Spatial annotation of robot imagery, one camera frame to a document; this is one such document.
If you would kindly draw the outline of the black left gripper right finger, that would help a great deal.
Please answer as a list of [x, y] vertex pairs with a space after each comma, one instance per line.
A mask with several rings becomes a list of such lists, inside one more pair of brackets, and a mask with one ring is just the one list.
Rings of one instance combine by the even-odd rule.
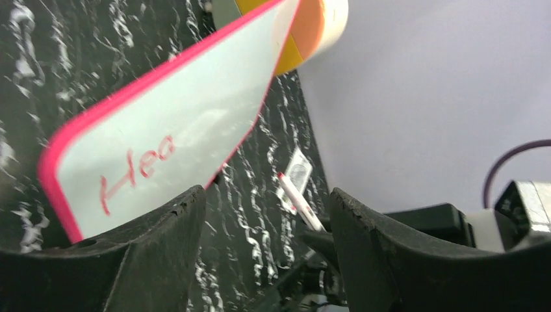
[[331, 227], [351, 311], [549, 311], [550, 240], [494, 253], [441, 240], [339, 188]]

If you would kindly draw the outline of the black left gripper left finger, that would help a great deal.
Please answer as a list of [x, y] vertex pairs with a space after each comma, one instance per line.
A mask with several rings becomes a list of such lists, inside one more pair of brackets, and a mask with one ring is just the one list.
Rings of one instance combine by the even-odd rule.
[[66, 249], [1, 252], [2, 311], [185, 311], [206, 215], [196, 185]]

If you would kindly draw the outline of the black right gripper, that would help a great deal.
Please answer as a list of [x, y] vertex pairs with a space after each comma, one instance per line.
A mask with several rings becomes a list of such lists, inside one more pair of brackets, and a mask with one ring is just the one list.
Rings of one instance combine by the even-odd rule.
[[348, 308], [342, 280], [313, 250], [258, 295], [262, 312], [327, 311], [330, 307]]

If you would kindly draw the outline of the red whiteboard marker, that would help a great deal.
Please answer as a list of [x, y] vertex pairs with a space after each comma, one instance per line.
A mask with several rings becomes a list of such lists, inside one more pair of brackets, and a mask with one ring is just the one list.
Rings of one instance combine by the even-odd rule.
[[326, 231], [317, 215], [313, 212], [303, 195], [294, 186], [292, 181], [284, 174], [278, 173], [279, 183], [292, 203], [293, 208], [300, 215], [306, 226], [312, 231]]

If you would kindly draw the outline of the pink-framed whiteboard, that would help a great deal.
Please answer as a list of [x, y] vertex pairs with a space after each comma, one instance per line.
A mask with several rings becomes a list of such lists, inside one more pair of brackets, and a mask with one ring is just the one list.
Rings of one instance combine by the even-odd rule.
[[252, 130], [298, 1], [269, 1], [63, 125], [38, 178], [71, 242], [208, 186]]

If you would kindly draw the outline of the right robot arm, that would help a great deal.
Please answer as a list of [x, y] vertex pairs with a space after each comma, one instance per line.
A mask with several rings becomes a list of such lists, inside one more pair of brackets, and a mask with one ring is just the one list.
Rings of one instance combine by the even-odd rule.
[[[494, 209], [464, 214], [449, 203], [388, 216], [439, 239], [491, 252], [514, 244], [513, 224]], [[248, 311], [347, 311], [340, 276], [321, 257], [309, 251], [273, 286], [247, 306]]]

